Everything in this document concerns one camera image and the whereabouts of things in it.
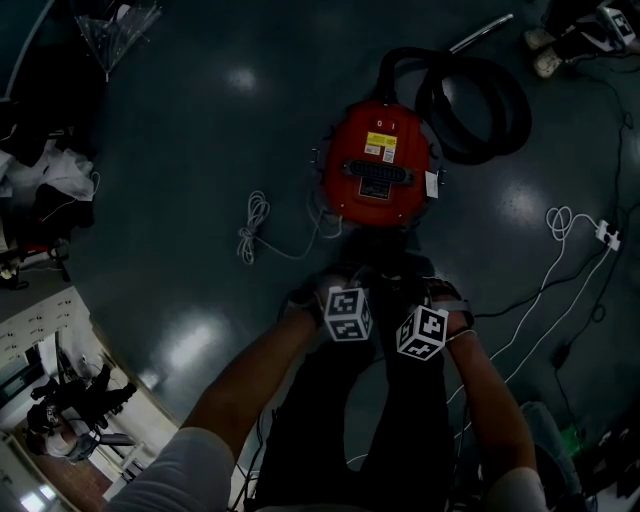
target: window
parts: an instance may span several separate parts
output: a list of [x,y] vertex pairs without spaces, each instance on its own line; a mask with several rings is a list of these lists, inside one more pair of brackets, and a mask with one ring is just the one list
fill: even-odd
[[44,503],[34,493],[27,494],[20,500],[20,503],[28,512],[41,512],[44,510]]
[[56,493],[53,492],[53,489],[51,487],[49,487],[48,485],[41,485],[40,486],[40,492],[49,501],[55,499],[55,497],[56,497]]

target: sneaker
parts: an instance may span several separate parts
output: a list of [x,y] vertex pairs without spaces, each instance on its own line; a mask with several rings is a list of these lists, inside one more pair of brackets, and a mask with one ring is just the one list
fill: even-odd
[[280,305],[278,320],[282,319],[290,309],[302,309],[320,301],[324,308],[329,288],[340,286],[360,286],[360,281],[354,279],[362,274],[363,266],[357,263],[334,263],[318,274],[313,274],[305,282],[292,292],[288,293]]
[[545,46],[549,46],[556,40],[555,37],[543,28],[527,30],[522,34],[522,38],[524,39],[525,44],[529,47],[529,50],[532,52],[535,52],[540,48],[544,48]]
[[132,382],[128,382],[127,385],[122,389],[127,392],[129,398],[131,398],[135,394],[135,392],[138,391],[138,388]]
[[541,78],[549,78],[564,61],[558,57],[553,47],[544,50],[533,61],[533,69]]

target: glossy floor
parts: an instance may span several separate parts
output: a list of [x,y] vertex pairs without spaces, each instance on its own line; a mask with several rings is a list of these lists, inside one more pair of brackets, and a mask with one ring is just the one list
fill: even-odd
[[[94,130],[102,174],[96,224],[76,236],[69,269],[115,349],[169,410],[185,418],[230,359],[273,323],[285,293],[338,251],[339,240],[318,241],[304,261],[290,262],[259,247],[256,263],[245,266],[235,251],[249,193],[261,189],[273,205],[262,235],[302,251],[312,229],[305,213],[310,148],[346,105],[370,91],[384,53],[407,45],[447,48],[506,12],[515,20],[471,54],[519,80],[533,111],[530,140],[485,165],[450,165],[418,237],[439,275],[457,283],[478,313],[537,289],[561,245],[545,224],[547,209],[566,204],[599,219],[611,208],[619,124],[604,86],[565,72],[542,81],[531,72],[520,34],[545,8],[498,0],[165,6],[106,89]],[[640,113],[633,94],[640,75],[602,67],[629,64],[592,62],[585,69],[608,76],[626,108]],[[400,80],[405,104],[412,105],[420,79],[414,72]],[[469,118],[486,114],[475,104],[458,108]],[[625,141],[620,191],[628,206],[638,198],[640,139],[627,132]],[[554,276],[574,272],[597,249],[593,228],[578,221]],[[606,319],[589,328],[560,372],[591,439],[640,390],[638,254],[632,235],[605,297]],[[510,383],[518,399],[543,400],[563,426],[569,418],[549,360],[583,325],[612,260]],[[543,297],[495,360],[505,377],[580,286],[572,282]],[[478,321],[490,353],[511,339],[523,314],[520,308]],[[459,379],[449,363],[446,377],[453,392]],[[382,364],[358,382],[347,414],[347,457],[366,452],[385,390]],[[460,395],[451,403],[454,425],[463,404]]]

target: person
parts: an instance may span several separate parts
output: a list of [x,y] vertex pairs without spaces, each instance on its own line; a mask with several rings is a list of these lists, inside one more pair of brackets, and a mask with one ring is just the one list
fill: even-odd
[[57,426],[45,434],[25,430],[25,443],[31,453],[66,458],[70,462],[85,460],[93,453],[98,443],[89,433],[86,423],[57,413],[54,421]]
[[60,426],[62,413],[70,408],[73,409],[72,416],[82,418],[89,430],[96,426],[105,428],[103,416],[128,401],[136,392],[132,383],[122,389],[107,390],[110,378],[111,368],[105,364],[88,388],[82,380],[58,385],[53,379],[35,388],[31,397],[44,398],[27,413],[29,428],[36,434],[48,434]]
[[[403,264],[397,274],[385,270],[361,277],[385,355],[389,391],[360,471],[345,462],[344,408],[375,348],[370,341],[327,342],[306,357],[278,409],[255,500],[245,503],[248,510],[444,509],[454,466],[444,359],[442,352],[427,361],[399,354],[395,331],[423,293],[442,304],[459,302],[460,296],[450,283],[416,275]],[[306,287],[307,292],[311,288],[306,298],[298,294],[299,307],[289,309],[222,371],[158,458],[106,510],[229,510],[230,480],[247,436],[288,368],[322,327],[328,288],[348,287],[353,277],[330,268]],[[547,510],[528,426],[470,321],[468,314],[450,312],[447,333],[457,336],[446,347],[465,386],[486,507]]]
[[[555,0],[544,28],[524,32],[524,42],[531,51],[536,52],[533,68],[538,76],[550,78],[562,64],[577,57],[619,51],[610,44],[609,35],[602,25],[585,18],[594,14],[601,3],[601,0]],[[640,0],[615,0],[608,7],[620,10],[632,30],[636,34],[640,32]],[[598,46],[593,43],[594,40],[599,42]],[[631,55],[640,55],[640,39],[636,37],[631,41],[626,51]]]

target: black pants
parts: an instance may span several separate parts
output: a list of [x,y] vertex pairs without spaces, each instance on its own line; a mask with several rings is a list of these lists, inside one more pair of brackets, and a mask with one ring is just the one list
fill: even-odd
[[86,389],[80,380],[58,386],[52,397],[53,402],[60,411],[73,407],[85,423],[93,427],[103,415],[129,400],[135,392],[132,386],[107,391],[110,377],[109,367],[103,366]]
[[[579,2],[555,0],[553,2],[545,28],[551,35],[558,38],[552,45],[558,57],[569,60],[583,55],[605,53],[582,35],[584,32],[597,40],[606,41],[608,36],[604,28],[596,22],[578,22],[579,18],[593,14],[600,3],[601,0]],[[640,17],[628,2],[615,1],[609,7],[621,9],[632,27],[640,26]],[[571,26],[575,26],[575,30],[567,33]]]
[[394,282],[371,287],[386,357],[389,395],[359,472],[344,455],[344,408],[375,349],[369,342],[327,343],[307,357],[274,421],[251,509],[339,503],[371,511],[442,510],[451,486],[449,427],[440,354],[398,354],[395,330],[407,304]]

